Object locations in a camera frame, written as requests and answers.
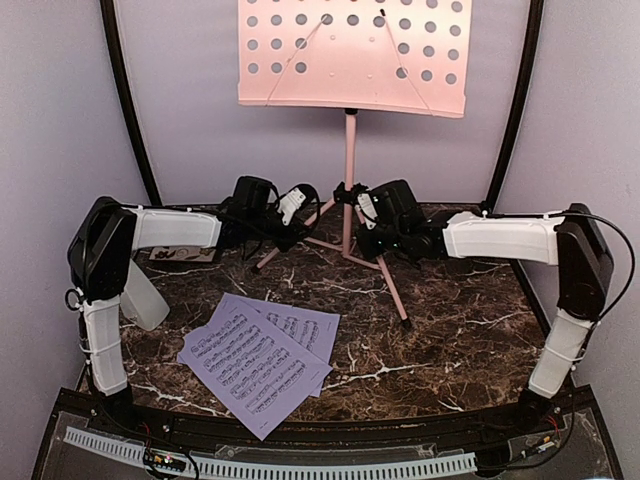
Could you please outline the pink folding music stand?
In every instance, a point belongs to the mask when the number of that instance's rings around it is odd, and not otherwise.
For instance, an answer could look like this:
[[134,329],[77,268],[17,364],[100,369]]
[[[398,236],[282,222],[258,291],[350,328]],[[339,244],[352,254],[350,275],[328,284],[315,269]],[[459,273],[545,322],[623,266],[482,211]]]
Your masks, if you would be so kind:
[[344,188],[355,185],[357,114],[459,119],[469,1],[239,1],[238,102],[345,114]]

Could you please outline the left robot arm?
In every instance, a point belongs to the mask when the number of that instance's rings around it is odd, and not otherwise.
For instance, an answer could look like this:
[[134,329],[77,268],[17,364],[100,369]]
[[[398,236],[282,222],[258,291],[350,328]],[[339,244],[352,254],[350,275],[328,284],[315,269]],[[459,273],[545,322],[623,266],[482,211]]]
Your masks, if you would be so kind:
[[250,241],[270,241],[286,252],[314,229],[298,218],[298,212],[319,203],[309,184],[279,194],[270,181],[253,176],[240,177],[233,194],[216,210],[130,206],[108,196],[98,198],[67,251],[72,292],[78,300],[73,307],[84,322],[83,348],[97,390],[110,397],[128,388],[120,320],[152,331],[170,312],[136,265],[136,251],[194,247],[219,253]]

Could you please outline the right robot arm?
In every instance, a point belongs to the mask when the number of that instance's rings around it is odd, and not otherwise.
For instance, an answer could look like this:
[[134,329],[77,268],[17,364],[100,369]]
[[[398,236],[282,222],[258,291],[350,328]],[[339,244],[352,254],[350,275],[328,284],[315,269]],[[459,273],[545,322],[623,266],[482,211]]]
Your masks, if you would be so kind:
[[593,331],[613,307],[607,296],[614,260],[598,227],[603,218],[581,203],[549,213],[462,211],[428,218],[404,180],[374,189],[358,185],[350,202],[364,219],[356,239],[366,259],[393,251],[412,263],[482,257],[557,267],[557,313],[528,381],[527,390],[533,395],[510,413],[517,432],[534,432],[549,416],[545,399],[558,393],[582,360]]

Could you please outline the floral patterned tile coaster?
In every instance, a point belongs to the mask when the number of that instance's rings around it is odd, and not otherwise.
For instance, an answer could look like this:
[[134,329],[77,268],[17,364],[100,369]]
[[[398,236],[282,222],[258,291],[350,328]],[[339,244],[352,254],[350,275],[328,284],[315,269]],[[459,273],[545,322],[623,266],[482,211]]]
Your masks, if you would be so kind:
[[216,250],[197,246],[153,247],[149,258],[152,261],[211,263]]

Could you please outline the black front rail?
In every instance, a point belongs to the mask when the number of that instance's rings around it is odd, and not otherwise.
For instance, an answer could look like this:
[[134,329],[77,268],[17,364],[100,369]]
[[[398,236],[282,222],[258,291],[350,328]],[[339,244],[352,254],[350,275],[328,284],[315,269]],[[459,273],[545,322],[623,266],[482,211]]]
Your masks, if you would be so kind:
[[169,424],[168,439],[204,449],[222,444],[311,449],[423,443],[443,448],[473,448],[484,445],[488,436],[472,422],[462,414],[363,422],[284,422],[260,440],[237,420],[176,414]]

